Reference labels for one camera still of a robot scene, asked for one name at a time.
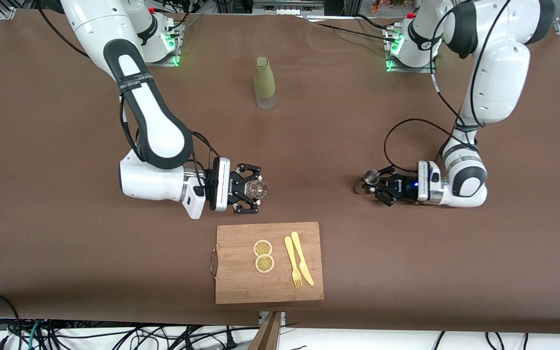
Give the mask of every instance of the robotic arm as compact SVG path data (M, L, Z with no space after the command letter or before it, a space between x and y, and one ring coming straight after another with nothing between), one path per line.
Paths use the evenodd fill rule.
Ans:
M476 74L452 132L463 142L449 138L442 148L446 175L435 162L420 161L417 177L398 175L392 167L369 170L362 187L389 206L402 198L453 207L483 204L487 170L476 146L476 131L512 113L530 62L526 45L542 39L553 18L552 0L475 0L457 6L451 0L424 0L416 17L403 20L401 29L394 31L398 45L391 54L409 67L428 66L430 53L437 53L443 38L460 58L473 55Z
M217 157L207 170L185 166L193 153L192 133L167 108L146 66L175 50L174 21L151 13L142 0L62 0L62 7L87 55L116 81L121 106L129 104L138 125L133 140L121 108L131 146L120 161L122 192L182 202L192 219L200 218L207 200L212 210L232 204L235 213L257 213L267 192L260 167L239 164L231 172L226 157ZM245 171L252 174L243 177Z

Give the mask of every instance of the bottle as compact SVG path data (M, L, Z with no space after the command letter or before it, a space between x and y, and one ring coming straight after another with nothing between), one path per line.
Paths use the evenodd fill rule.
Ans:
M260 109L272 109L276 105L276 80L269 65L269 58L256 58L256 75L254 78L256 104Z

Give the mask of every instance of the dried lemon slice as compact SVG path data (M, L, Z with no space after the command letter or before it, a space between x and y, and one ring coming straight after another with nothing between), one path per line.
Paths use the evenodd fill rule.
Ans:
M261 239L254 244L254 253L257 257L260 257L263 254L271 254L272 250L273 248L271 247L271 243L265 239Z
M256 258L255 266L258 272L267 273L274 268L275 264L276 262L271 255L263 254Z

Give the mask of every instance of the yellow knife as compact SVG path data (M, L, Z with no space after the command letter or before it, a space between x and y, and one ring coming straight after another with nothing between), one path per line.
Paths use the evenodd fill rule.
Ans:
M295 249L297 250L297 254L299 255L299 269L302 271L302 275L308 284L314 286L315 282L313 281L313 277L311 277L311 273L308 271L308 266L306 266L306 259L304 259L304 252L302 252L302 243L299 241L299 235L297 232L291 232L291 239L293 239L293 245L295 245Z

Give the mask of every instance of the fork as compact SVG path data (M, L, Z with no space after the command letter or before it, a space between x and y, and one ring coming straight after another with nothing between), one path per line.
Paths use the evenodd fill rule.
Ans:
M293 284L295 284L295 288L300 288L302 287L302 274L298 270L298 265L295 264L295 252L293 251L291 236L284 238L284 245L286 246L286 251L289 252L289 259L291 259L291 266L293 266L293 271L291 272Z

